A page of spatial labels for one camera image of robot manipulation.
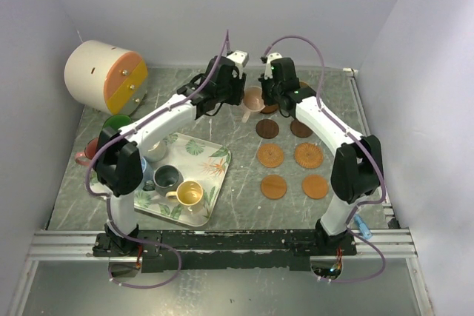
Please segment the pink mug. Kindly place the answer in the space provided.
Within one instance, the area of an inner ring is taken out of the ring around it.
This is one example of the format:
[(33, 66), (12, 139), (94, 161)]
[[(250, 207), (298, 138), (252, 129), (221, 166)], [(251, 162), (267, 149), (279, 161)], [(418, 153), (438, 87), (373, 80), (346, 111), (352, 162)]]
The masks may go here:
[(244, 114), (241, 122), (246, 123), (252, 114), (261, 112), (265, 108), (264, 99), (262, 98), (262, 89), (257, 86), (248, 87), (244, 91), (242, 106)]

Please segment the red floral tall mug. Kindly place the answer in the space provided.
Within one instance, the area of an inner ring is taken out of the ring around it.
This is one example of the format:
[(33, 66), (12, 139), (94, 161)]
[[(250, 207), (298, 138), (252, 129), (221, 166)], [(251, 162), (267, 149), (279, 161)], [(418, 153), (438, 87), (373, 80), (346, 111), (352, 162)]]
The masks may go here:
[(99, 138), (96, 137), (89, 141), (86, 147), (75, 154), (75, 162), (81, 166), (87, 167), (97, 152)]

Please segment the grey mug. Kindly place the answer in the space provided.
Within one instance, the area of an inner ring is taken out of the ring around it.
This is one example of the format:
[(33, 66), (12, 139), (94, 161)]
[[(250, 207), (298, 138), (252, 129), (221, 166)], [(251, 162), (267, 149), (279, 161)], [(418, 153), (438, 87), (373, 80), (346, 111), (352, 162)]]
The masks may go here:
[(176, 191), (183, 181), (181, 172), (172, 165), (159, 167), (153, 175), (155, 190), (161, 196), (165, 196), (168, 192)]

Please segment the hidden light wood coaster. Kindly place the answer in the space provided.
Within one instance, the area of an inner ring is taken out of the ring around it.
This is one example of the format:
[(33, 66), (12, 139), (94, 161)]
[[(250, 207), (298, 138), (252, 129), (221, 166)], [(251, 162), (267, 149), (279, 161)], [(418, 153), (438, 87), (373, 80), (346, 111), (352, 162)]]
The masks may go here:
[(308, 198), (318, 200), (327, 195), (329, 186), (324, 177), (320, 175), (308, 175), (302, 181), (302, 189)]

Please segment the dark walnut coaster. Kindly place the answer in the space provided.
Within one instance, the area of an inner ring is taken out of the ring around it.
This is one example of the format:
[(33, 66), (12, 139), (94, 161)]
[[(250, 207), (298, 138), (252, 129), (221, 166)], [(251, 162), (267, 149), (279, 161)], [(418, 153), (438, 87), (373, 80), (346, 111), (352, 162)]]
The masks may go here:
[(261, 138), (272, 139), (279, 134), (279, 126), (274, 120), (262, 119), (256, 124), (256, 133)]

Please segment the smooth light wood coaster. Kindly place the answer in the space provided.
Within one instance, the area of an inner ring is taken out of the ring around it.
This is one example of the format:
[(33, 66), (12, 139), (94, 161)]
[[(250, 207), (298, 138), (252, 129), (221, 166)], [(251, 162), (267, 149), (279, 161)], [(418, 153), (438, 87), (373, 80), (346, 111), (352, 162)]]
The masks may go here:
[(270, 199), (283, 198), (287, 192), (287, 183), (280, 175), (267, 175), (261, 180), (261, 192)]

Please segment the white cylindrical drawer box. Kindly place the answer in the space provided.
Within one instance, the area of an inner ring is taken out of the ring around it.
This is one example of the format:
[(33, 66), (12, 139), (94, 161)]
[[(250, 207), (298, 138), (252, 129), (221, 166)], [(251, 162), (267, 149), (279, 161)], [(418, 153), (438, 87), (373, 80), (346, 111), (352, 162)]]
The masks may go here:
[(147, 94), (144, 59), (100, 41), (78, 46), (64, 68), (64, 82), (77, 102), (110, 115), (132, 114)]

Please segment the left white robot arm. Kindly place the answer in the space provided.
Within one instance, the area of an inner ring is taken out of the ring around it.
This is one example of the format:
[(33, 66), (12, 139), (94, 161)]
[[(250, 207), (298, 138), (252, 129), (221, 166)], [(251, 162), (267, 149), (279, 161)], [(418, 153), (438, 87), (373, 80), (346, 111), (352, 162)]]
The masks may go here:
[(238, 106), (244, 97), (248, 61), (248, 54), (238, 50), (216, 56), (205, 73), (180, 87), (158, 109), (119, 130), (107, 127), (100, 132), (92, 168), (106, 190), (102, 193), (107, 208), (104, 229), (117, 253), (128, 256), (138, 247), (134, 191), (143, 178), (142, 157), (170, 133), (217, 113), (222, 104)]

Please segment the blue mug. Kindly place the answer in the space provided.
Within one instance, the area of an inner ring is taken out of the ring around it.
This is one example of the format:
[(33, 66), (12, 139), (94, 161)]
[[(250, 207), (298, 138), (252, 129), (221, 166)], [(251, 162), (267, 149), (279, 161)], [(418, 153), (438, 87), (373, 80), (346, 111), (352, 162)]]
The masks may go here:
[(139, 185), (139, 189), (143, 189), (148, 181), (153, 182), (153, 168), (146, 158), (141, 159), (141, 170), (142, 170), (142, 180)]

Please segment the blue connector clip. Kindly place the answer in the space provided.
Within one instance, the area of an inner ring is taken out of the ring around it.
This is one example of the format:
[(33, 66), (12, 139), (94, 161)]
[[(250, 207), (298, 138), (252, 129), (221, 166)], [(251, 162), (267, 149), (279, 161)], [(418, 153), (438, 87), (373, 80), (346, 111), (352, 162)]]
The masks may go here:
[(371, 239), (373, 234), (370, 231), (370, 228), (364, 222), (363, 218), (359, 214), (355, 214), (353, 220), (358, 227), (360, 236), (365, 240)]

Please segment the beige mug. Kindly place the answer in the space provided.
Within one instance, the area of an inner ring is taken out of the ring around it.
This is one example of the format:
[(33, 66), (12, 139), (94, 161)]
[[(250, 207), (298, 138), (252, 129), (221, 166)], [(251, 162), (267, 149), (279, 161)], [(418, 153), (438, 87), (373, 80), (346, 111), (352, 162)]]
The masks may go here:
[(146, 151), (144, 157), (151, 163), (162, 160), (167, 154), (167, 144), (164, 140), (156, 142), (151, 148)]

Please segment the dark wood coaster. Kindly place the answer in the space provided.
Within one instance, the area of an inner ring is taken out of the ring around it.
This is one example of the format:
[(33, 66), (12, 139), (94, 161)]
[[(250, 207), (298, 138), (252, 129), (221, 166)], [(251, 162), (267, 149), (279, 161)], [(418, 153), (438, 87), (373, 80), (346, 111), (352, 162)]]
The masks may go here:
[(309, 138), (313, 131), (298, 120), (293, 120), (290, 124), (290, 130), (298, 138)]

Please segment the large woven rattan coaster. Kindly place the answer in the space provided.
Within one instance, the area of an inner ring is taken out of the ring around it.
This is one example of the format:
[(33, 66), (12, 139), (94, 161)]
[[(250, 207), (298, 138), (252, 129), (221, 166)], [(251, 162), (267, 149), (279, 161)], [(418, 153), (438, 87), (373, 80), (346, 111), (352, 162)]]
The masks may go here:
[(324, 154), (319, 146), (304, 142), (295, 148), (294, 159), (305, 169), (315, 169), (322, 165)]

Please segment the green floral tall mug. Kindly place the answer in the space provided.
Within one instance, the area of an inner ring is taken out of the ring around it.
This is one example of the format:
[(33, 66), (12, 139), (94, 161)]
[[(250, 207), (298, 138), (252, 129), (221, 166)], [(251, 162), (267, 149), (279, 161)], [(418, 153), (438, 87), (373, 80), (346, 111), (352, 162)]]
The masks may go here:
[(111, 115), (102, 125), (102, 129), (108, 127), (118, 131), (122, 127), (125, 127), (133, 122), (132, 118), (125, 114)]

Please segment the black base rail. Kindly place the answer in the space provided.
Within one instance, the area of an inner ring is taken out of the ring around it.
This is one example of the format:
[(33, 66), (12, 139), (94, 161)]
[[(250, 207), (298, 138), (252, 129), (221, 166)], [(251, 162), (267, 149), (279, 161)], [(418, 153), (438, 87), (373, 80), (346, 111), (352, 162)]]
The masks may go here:
[(356, 255), (354, 238), (320, 238), (314, 229), (260, 229), (228, 231), (141, 230), (136, 243), (114, 238), (110, 232), (96, 237), (93, 256), (141, 257), (144, 273), (192, 269), (288, 268), (309, 271), (310, 260), (335, 260)]

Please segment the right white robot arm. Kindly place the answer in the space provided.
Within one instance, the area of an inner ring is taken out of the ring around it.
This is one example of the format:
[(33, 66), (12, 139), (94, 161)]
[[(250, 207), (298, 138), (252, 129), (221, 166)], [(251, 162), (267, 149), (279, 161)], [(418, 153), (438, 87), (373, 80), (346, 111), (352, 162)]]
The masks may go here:
[(328, 109), (318, 93), (300, 85), (293, 60), (279, 53), (263, 57), (264, 74), (258, 79), (266, 105), (277, 104), (291, 118), (310, 128), (334, 156), (330, 184), (334, 196), (317, 221), (314, 245), (323, 255), (332, 254), (348, 235), (348, 226), (358, 209), (376, 205), (383, 182), (381, 143), (374, 135), (362, 135)]

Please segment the floral serving tray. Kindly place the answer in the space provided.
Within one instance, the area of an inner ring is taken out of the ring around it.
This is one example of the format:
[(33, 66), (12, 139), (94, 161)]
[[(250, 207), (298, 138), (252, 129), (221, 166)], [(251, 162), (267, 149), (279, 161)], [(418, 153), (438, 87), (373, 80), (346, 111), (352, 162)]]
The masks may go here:
[(163, 140), (167, 144), (166, 156), (155, 163), (148, 161), (154, 172), (169, 164), (181, 172), (184, 180), (199, 182), (204, 189), (204, 206), (197, 213), (188, 212), (178, 201), (151, 189), (148, 181), (143, 189), (134, 192), (135, 211), (186, 226), (203, 226), (211, 218), (232, 155), (225, 146), (181, 133), (172, 133)]

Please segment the yellow mug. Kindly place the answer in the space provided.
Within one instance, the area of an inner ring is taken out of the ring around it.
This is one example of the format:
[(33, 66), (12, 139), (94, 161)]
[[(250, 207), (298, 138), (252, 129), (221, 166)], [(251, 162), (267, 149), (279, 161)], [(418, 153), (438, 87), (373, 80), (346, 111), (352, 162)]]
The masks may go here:
[(204, 206), (204, 189), (197, 181), (184, 181), (176, 191), (168, 192), (166, 197), (178, 201), (191, 213), (197, 213)]

